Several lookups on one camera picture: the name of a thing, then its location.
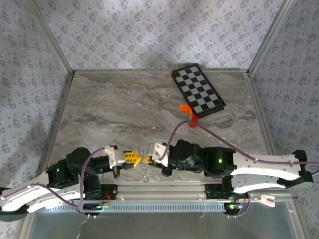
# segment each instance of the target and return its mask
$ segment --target checkered board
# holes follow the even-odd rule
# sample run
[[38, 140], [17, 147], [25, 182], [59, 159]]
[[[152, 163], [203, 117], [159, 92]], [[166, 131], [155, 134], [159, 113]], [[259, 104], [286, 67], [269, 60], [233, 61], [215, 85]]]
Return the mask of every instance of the checkered board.
[[224, 109], [226, 104], [197, 64], [172, 71], [172, 78], [198, 118]]

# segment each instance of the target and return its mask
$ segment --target metal chain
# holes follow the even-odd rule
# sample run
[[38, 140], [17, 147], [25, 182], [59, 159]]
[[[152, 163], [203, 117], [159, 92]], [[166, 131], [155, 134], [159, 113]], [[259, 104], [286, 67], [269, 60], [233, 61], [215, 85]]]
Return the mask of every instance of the metal chain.
[[141, 178], [142, 182], [147, 183], [148, 180], [146, 178], [146, 162], [145, 162], [144, 150], [141, 146], [138, 147], [138, 150], [139, 150], [139, 155], [141, 156], [141, 175], [140, 175], [140, 178]]

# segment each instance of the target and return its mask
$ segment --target patterned wallpaper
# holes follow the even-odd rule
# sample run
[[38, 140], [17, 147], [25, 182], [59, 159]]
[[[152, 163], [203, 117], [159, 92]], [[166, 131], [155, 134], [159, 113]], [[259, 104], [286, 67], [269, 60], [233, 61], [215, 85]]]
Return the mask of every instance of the patterned wallpaper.
[[[35, 176], [44, 158], [66, 72], [22, 1], [0, 3], [0, 186]], [[0, 239], [17, 222], [0, 223]]]
[[72, 68], [248, 69], [283, 0], [37, 0]]
[[[278, 153], [319, 162], [319, 2], [298, 0], [253, 77]], [[299, 200], [319, 238], [319, 177]]]

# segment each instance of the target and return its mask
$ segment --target small red object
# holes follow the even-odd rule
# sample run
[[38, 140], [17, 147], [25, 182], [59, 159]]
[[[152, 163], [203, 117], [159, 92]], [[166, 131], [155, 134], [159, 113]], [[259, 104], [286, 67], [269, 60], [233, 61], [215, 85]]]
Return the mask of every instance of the small red object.
[[[197, 122], [198, 121], [198, 116], [193, 116], [192, 118], [191, 118], [191, 121], [193, 121], [193, 122]], [[195, 128], [195, 124], [193, 124], [193, 123], [190, 123], [189, 124], [189, 127], [191, 127], [191, 128]]]

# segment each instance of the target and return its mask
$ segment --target wall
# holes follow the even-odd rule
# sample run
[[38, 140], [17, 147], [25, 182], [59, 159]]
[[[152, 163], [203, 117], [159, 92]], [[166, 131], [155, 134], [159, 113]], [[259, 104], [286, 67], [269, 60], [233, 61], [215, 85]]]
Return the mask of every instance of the wall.
[[[22, 1], [0, 3], [0, 186], [35, 176], [44, 158], [66, 72]], [[0, 223], [0, 239], [17, 222]]]
[[247, 69], [282, 1], [38, 3], [73, 69]]
[[[298, 0], [253, 77], [278, 153], [304, 149], [319, 162], [319, 2]], [[315, 171], [318, 168], [308, 167]], [[319, 238], [319, 178], [299, 194]]]

